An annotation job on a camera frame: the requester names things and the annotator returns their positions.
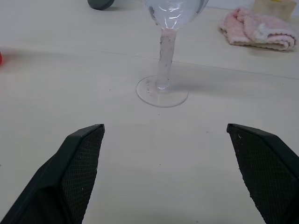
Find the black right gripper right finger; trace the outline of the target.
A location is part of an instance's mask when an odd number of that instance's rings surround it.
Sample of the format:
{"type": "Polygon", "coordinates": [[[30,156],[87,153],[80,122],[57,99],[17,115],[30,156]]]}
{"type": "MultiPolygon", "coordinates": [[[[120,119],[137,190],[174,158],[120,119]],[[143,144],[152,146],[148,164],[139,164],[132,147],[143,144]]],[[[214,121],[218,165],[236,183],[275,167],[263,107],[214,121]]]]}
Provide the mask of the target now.
{"type": "Polygon", "coordinates": [[[228,124],[245,186],[266,224],[299,224],[299,156],[278,136],[228,124]]]}

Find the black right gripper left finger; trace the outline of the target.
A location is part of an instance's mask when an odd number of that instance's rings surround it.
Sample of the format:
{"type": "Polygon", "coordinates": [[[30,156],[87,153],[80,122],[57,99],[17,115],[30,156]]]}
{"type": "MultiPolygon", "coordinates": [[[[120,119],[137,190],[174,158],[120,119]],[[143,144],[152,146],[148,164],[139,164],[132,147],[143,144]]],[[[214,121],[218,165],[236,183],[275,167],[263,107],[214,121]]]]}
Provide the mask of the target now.
{"type": "Polygon", "coordinates": [[[68,135],[0,224],[82,224],[97,176],[103,124],[68,135]]]}

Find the clear empty plastic bottle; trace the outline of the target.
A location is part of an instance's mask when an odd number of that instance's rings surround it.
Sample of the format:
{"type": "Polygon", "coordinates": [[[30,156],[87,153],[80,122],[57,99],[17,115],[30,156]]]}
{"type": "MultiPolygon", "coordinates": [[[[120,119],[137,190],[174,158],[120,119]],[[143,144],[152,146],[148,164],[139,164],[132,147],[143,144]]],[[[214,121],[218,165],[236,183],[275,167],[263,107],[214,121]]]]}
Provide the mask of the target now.
{"type": "Polygon", "coordinates": [[[157,74],[138,82],[136,93],[145,103],[162,108],[186,101],[188,91],[171,86],[171,65],[178,29],[193,21],[209,0],[142,0],[151,18],[161,28],[157,74]]]}

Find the pink folded towel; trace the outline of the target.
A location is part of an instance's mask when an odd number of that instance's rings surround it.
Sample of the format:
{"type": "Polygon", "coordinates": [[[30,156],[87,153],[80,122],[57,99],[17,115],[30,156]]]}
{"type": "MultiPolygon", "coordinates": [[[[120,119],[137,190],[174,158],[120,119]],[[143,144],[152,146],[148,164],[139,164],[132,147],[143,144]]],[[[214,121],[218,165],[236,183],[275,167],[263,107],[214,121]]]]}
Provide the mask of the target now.
{"type": "Polygon", "coordinates": [[[253,46],[264,49],[289,51],[298,43],[298,35],[288,22],[247,8],[228,12],[220,23],[227,41],[235,46],[253,46]]]}

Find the yellowish tape roll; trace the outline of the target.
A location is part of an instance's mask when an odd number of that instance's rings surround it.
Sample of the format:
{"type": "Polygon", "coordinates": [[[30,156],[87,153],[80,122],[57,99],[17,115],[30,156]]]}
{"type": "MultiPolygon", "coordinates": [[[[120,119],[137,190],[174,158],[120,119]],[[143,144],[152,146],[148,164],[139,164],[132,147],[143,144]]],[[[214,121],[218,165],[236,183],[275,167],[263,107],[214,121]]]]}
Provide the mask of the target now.
{"type": "Polygon", "coordinates": [[[288,21],[296,6],[294,0],[255,0],[252,11],[288,21]]]}

